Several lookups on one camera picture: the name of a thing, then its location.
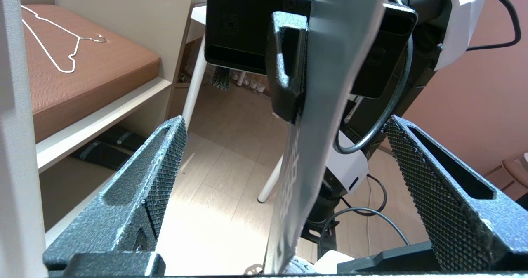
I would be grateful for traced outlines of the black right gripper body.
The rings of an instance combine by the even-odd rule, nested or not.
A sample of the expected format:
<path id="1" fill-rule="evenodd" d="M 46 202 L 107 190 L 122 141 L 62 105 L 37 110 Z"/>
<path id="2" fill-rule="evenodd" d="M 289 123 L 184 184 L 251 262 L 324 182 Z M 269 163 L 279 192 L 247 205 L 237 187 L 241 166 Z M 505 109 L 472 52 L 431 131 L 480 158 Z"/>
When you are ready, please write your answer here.
<path id="1" fill-rule="evenodd" d="M 407 5 L 387 3 L 375 41 L 351 94 L 379 98 L 417 24 Z M 207 0 L 205 58 L 210 64 L 266 75 L 265 56 L 272 14 L 311 15 L 308 0 Z"/>

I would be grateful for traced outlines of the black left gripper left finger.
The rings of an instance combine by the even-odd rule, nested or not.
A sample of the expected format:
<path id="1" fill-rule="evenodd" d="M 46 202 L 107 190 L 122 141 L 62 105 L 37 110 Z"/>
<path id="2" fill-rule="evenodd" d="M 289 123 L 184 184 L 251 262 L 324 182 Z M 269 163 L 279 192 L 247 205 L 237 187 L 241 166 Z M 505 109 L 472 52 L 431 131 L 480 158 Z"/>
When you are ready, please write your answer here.
<path id="1" fill-rule="evenodd" d="M 183 117 L 158 126 L 45 250 L 47 270 L 165 270 L 156 246 L 186 143 Z"/>

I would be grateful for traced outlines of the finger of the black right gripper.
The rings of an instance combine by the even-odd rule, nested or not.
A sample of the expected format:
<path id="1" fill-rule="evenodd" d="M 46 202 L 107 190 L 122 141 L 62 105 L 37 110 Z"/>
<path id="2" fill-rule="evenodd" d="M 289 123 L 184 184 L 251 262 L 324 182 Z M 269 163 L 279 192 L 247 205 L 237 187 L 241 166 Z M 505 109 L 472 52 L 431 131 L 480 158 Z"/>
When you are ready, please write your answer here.
<path id="1" fill-rule="evenodd" d="M 306 16 L 273 12 L 266 40 L 266 76 L 272 109 L 292 125 L 305 102 L 308 26 Z"/>

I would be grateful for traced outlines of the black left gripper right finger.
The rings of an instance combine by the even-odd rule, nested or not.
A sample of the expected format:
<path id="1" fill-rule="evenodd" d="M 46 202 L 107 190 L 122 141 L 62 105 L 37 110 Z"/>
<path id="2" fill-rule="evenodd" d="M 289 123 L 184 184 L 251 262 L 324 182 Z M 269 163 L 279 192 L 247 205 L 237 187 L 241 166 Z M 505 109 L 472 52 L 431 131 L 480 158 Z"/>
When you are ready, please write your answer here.
<path id="1" fill-rule="evenodd" d="M 441 270 L 527 272 L 525 208 L 415 124 L 392 116 L 385 134 Z"/>

